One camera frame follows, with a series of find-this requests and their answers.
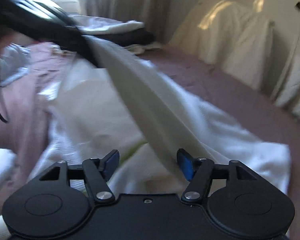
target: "pink bedsheet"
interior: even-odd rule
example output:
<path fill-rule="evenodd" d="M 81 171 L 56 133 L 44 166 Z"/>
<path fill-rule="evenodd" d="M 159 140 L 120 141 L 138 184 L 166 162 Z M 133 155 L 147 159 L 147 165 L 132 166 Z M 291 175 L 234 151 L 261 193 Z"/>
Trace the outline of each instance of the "pink bedsheet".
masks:
<path fill-rule="evenodd" d="M 30 73 L 2 89 L 10 123 L 0 121 L 0 148 L 11 149 L 18 158 L 12 178 L 0 188 L 0 214 L 4 201 L 26 183 L 47 146 L 49 114 L 37 93 L 60 77 L 69 62 L 51 54 L 51 43 L 32 45 L 31 50 Z"/>

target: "screw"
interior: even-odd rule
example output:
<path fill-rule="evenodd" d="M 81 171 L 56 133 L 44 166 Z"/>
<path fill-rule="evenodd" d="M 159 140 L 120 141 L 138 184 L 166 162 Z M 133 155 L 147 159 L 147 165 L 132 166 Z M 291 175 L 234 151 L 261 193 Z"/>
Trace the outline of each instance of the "screw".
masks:
<path fill-rule="evenodd" d="M 97 193 L 97 198 L 101 199 L 101 200 L 107 200 L 110 199 L 112 197 L 112 194 L 108 191 L 101 191 L 99 193 Z"/>
<path fill-rule="evenodd" d="M 200 197 L 200 194 L 195 191 L 190 191 L 190 192 L 185 193 L 185 198 L 189 199 L 189 200 L 195 200 L 195 199 L 198 199 L 199 197 Z"/>

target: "crumpled fabric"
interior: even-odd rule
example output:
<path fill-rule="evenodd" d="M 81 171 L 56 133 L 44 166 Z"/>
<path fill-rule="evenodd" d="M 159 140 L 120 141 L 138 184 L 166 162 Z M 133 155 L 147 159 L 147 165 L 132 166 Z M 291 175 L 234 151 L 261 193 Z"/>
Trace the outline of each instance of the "crumpled fabric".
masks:
<path fill-rule="evenodd" d="M 295 56 L 290 74 L 275 105 L 288 108 L 300 118 L 300 56 Z"/>
<path fill-rule="evenodd" d="M 262 13 L 228 0 L 200 0 L 169 45 L 221 67 L 260 90 L 271 59 L 273 28 Z"/>
<path fill-rule="evenodd" d="M 72 17 L 78 22 L 78 28 L 86 35 L 120 34 L 145 27 L 143 22 L 137 21 L 121 22 L 85 15 L 73 15 Z"/>
<path fill-rule="evenodd" d="M 17 155 L 8 149 L 0 149 L 0 186 L 9 179 L 16 167 Z"/>
<path fill-rule="evenodd" d="M 5 87 L 29 72 L 30 49 L 11 43 L 0 55 L 0 87 Z"/>
<path fill-rule="evenodd" d="M 287 194 L 291 164 L 287 145 L 260 140 L 233 117 L 185 91 L 154 68 L 145 67 L 125 49 L 91 36 L 86 38 L 149 143 L 148 154 L 152 149 L 173 175 L 168 180 L 177 179 L 180 187 L 185 185 L 176 162 L 176 152 L 183 148 L 193 157 L 209 158 L 218 164 L 237 159 Z M 110 185 L 127 192 L 133 188 L 131 178 L 143 176 L 139 184 L 151 181 L 156 171 L 146 175 L 137 172 L 148 160 L 146 154 L 140 155 L 138 162 L 132 158 L 126 161 L 126 169 L 122 166 Z"/>

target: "mattress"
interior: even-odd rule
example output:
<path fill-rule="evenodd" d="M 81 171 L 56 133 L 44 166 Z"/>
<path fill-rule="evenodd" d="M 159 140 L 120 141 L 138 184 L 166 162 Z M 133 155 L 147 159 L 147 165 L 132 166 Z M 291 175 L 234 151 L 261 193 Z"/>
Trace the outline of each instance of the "mattress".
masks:
<path fill-rule="evenodd" d="M 260 139 L 289 145 L 292 158 L 289 197 L 296 208 L 290 237 L 300 239 L 300 127 L 293 118 L 220 68 L 206 65 L 170 46 L 148 51 L 141 58 L 151 60 L 186 90 L 235 117 Z"/>

